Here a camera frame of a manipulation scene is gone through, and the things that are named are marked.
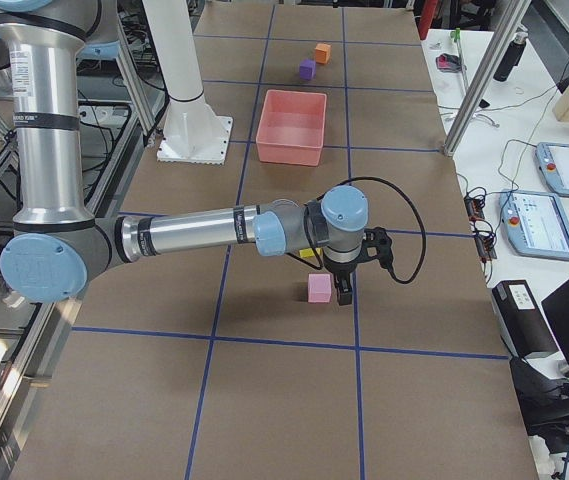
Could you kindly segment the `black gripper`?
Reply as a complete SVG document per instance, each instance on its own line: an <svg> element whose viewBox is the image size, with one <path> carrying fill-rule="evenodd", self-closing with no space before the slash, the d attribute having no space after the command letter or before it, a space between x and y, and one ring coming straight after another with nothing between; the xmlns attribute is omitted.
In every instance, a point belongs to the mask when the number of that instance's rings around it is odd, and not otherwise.
<svg viewBox="0 0 569 480"><path fill-rule="evenodd" d="M392 240L382 227L366 228L361 233L349 234L337 246L324 247L324 265L334 274L333 284L340 306L353 302L350 273L359 264L371 261L378 261L380 267L389 273L394 272Z"/></svg>

